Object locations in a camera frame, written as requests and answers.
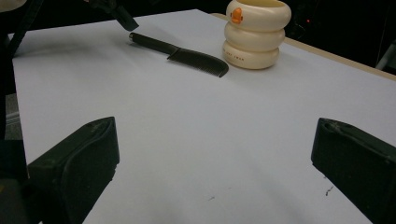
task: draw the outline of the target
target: white table surface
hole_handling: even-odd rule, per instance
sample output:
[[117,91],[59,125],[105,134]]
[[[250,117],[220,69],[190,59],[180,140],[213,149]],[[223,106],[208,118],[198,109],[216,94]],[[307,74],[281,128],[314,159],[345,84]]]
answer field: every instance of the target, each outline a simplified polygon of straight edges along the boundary
[[[226,21],[198,10],[135,31],[221,58]],[[282,44],[223,78],[131,45],[116,21],[29,32],[14,59],[28,162],[114,116],[120,164],[85,223],[370,223],[312,165],[319,118],[396,146],[396,82]]]

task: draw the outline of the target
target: black cable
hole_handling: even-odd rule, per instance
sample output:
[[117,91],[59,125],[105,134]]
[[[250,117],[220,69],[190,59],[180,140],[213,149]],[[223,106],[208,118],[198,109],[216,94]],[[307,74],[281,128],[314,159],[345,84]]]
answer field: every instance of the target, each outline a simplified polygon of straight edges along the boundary
[[29,30],[32,23],[35,21],[35,16],[38,14],[38,11],[40,10],[43,2],[44,0],[33,0],[30,3],[26,11],[26,14],[22,18],[21,24],[18,26],[14,36],[12,37],[7,47],[8,55],[10,58],[14,57],[15,52],[20,46],[26,32]]

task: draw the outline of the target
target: comb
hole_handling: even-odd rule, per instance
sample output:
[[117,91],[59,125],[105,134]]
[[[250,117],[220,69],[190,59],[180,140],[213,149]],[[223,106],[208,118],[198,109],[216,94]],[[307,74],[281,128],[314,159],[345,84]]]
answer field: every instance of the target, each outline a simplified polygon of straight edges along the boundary
[[186,64],[217,77],[223,77],[228,72],[228,64],[211,55],[179,48],[137,33],[130,33],[129,38],[138,45],[168,54],[167,59],[170,61]]

